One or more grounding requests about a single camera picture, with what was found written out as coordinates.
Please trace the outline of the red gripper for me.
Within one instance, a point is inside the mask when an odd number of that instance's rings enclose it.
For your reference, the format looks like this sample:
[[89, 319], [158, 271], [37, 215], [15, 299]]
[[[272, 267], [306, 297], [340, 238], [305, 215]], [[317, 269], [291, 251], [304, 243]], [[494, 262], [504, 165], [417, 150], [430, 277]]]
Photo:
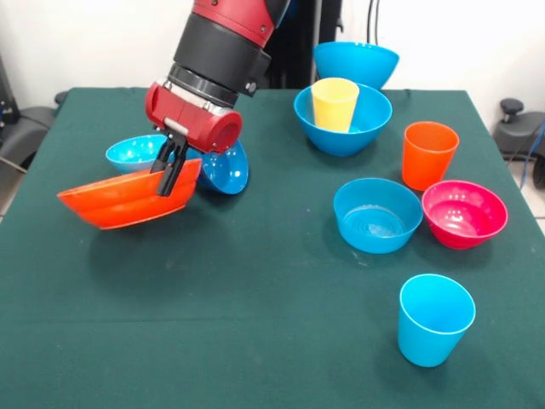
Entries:
[[[243, 120], [227, 107], [220, 107], [177, 85], [155, 82], [146, 92], [145, 112], [159, 129], [186, 138], [202, 153], [224, 153], [237, 141]], [[179, 145], [167, 138], [159, 148], [151, 173], [163, 171], [157, 194], [169, 197], [186, 161], [186, 142]]]

